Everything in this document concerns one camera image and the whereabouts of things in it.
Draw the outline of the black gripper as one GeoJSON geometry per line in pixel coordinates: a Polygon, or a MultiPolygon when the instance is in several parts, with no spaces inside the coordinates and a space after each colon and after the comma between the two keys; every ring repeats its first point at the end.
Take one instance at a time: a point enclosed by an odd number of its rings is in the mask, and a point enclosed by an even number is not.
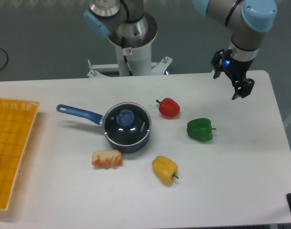
{"type": "Polygon", "coordinates": [[[237,98],[245,98],[249,96],[254,87],[255,81],[250,78],[246,78],[246,72],[251,66],[253,59],[249,61],[239,61],[233,58],[232,49],[221,49],[214,53],[211,60],[211,66],[213,67],[213,78],[217,79],[222,72],[232,80],[232,86],[234,88],[234,94],[232,100],[237,98]]]}

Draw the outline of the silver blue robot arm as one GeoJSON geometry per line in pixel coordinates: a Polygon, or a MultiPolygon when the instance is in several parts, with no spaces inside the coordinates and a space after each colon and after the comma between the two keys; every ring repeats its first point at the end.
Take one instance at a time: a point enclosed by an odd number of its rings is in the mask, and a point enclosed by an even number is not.
{"type": "MultiPolygon", "coordinates": [[[[266,33],[277,14],[273,0],[195,0],[194,8],[232,32],[227,49],[217,51],[211,66],[214,78],[225,73],[234,88],[233,98],[251,94],[254,80],[247,78],[266,33]]],[[[165,67],[151,64],[151,44],[158,26],[141,0],[92,0],[84,12],[88,27],[114,46],[120,76],[159,74],[165,67]]]]}

